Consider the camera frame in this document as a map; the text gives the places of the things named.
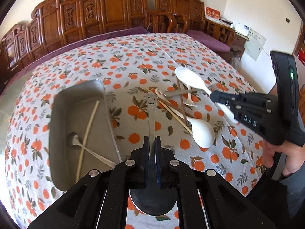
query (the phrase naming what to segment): purple cushion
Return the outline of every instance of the purple cushion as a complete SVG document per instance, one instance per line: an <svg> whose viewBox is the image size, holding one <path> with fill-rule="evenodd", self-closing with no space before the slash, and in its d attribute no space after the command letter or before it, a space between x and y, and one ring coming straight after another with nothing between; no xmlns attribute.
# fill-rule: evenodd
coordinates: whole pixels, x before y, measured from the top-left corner
<svg viewBox="0 0 305 229"><path fill-rule="evenodd" d="M231 48L226 44L214 39L204 32L196 30L188 30L187 35L204 44L214 52L230 52Z"/></svg>

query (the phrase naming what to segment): metal screw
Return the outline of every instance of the metal screw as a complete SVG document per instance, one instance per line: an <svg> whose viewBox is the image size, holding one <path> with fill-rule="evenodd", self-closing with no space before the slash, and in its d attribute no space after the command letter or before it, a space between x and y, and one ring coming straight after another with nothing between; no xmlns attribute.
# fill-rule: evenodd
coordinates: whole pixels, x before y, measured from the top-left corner
<svg viewBox="0 0 305 229"><path fill-rule="evenodd" d="M127 161L125 162L125 164L126 164L127 166L132 166L132 165L135 165L135 161L133 161L132 159L129 159L129 160L127 160Z"/></svg>
<svg viewBox="0 0 305 229"><path fill-rule="evenodd" d="M170 165L172 165L172 166L178 166L179 163L180 163L180 162L179 162L178 160L176 160L176 159L170 161Z"/></svg>
<svg viewBox="0 0 305 229"><path fill-rule="evenodd" d="M207 174L208 176L210 176L210 177L214 177L214 176L216 175L216 171L213 170L213 169L208 169L208 170L206 171L206 174Z"/></svg>
<svg viewBox="0 0 305 229"><path fill-rule="evenodd" d="M89 176L91 176L91 177L96 177L98 175L99 175L99 171L96 169L93 169L89 172Z"/></svg>

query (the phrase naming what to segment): tablecloth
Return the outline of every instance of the tablecloth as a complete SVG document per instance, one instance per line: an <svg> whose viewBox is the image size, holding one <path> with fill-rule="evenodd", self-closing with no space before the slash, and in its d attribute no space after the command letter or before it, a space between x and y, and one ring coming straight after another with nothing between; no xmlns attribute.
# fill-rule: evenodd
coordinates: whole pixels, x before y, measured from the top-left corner
<svg viewBox="0 0 305 229"><path fill-rule="evenodd" d="M38 66L16 102L5 149L10 201L21 228L27 228L63 192L56 189L48 159L49 122L54 97L67 87L99 79L106 89L113 131L122 158L142 147L148 135L144 93L138 87L177 89L174 70L185 66L207 85L224 92L254 91L213 51L185 34L143 34L99 41L61 54ZM229 124L224 113L202 92L192 95L198 107L186 111L208 121L216 141L200 148L162 106L156 111L156 136L163 147L192 168L214 169L247 195L264 172L262 138L242 124ZM179 97L170 101L178 106ZM178 229L177 206L164 216L148 216L128 203L127 229Z"/></svg>

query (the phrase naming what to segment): human hand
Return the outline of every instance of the human hand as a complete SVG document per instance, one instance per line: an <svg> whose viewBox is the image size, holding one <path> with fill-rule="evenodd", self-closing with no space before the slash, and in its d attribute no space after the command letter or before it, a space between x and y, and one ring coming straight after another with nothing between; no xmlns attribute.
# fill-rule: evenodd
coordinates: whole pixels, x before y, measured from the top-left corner
<svg viewBox="0 0 305 229"><path fill-rule="evenodd" d="M267 168L273 166L273 156L275 152L281 152L287 155L286 165L282 172L285 177L297 172L305 161L305 147L297 146L289 141L285 141L284 144L276 146L264 139L263 164Z"/></svg>

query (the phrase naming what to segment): white plastic fork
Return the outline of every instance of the white plastic fork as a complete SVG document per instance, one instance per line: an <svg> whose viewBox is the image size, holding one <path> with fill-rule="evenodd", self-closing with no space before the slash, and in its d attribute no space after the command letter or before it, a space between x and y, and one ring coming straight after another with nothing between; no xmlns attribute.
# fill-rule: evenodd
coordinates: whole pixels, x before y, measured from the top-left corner
<svg viewBox="0 0 305 229"><path fill-rule="evenodd" d="M188 93L188 98L185 100L185 104L191 107L197 107L191 98L191 93Z"/></svg>

